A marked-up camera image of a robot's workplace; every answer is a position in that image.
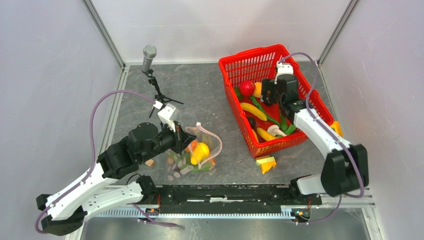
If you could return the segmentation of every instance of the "red tomato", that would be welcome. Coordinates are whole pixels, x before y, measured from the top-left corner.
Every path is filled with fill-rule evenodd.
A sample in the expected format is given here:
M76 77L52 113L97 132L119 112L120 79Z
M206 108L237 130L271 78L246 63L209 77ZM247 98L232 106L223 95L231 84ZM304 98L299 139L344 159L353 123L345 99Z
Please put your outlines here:
M255 92L255 84L249 80L240 83L240 93L245 97L250 97Z

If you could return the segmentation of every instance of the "tripod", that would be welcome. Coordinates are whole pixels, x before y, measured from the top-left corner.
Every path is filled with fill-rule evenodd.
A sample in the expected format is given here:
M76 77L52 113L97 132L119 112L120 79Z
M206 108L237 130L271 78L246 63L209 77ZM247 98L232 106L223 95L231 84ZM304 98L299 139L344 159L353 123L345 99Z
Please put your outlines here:
M162 94L161 89L159 88L159 85L158 85L158 81L156 80L156 77L153 76L153 69L149 69L149 71L143 72L143 73L148 77L148 83L153 85L154 89L156 89L157 94L154 95L154 98L156 100L158 100L162 104L166 104L166 103L169 103L169 102L176 102L176 103L179 103L179 104L184 104L183 102L174 100L174 99L169 98L169 97L165 96L164 94ZM150 115L148 116L148 118L152 117L154 111L155 111L155 108L153 107L151 109L151 112L150 112Z

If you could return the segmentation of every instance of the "red basket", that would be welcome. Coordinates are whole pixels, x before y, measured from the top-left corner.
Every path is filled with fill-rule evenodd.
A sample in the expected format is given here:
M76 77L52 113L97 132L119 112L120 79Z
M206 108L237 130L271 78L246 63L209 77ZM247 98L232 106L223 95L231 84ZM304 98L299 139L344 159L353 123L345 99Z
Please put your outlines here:
M225 95L249 148L250 154L254 158L301 144L308 138L302 131L296 130L296 132L288 136L259 143L254 137L253 130L250 128L246 114L242 110L233 90L233 87L240 86L240 83L246 80L256 83L262 81L264 78L275 78L275 66L277 61L287 55L289 55L287 49L283 45L277 44L242 51L233 56L223 57L218 61L219 68L222 72ZM294 75L299 81L299 98L305 99L311 86L301 73L299 64L294 61L292 57L288 58L286 62L293 66ZM328 125L333 124L333 117L316 90L312 91L309 103Z

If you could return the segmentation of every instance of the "white panel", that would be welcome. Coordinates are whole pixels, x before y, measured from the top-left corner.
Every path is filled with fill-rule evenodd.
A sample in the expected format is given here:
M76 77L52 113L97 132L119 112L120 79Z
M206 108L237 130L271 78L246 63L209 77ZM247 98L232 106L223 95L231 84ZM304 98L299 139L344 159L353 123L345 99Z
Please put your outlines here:
M127 63L217 62L238 52L283 44L317 59L349 0L93 0Z
M80 0L1 1L0 239L59 239L34 230L36 197L90 166L90 113L119 74ZM108 107L94 120L97 143Z
M424 1L361 1L323 66L345 137L368 150L387 239L422 239Z

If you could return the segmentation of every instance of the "microphone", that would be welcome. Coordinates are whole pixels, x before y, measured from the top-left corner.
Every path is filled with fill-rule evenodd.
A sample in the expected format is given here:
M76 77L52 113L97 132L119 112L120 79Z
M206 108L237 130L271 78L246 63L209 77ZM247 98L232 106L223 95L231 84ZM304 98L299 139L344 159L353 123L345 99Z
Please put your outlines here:
M156 57L156 53L156 47L153 45L147 45L143 49L144 59L143 65L141 66L143 73L147 73L150 70L150 66L152 65L153 59Z

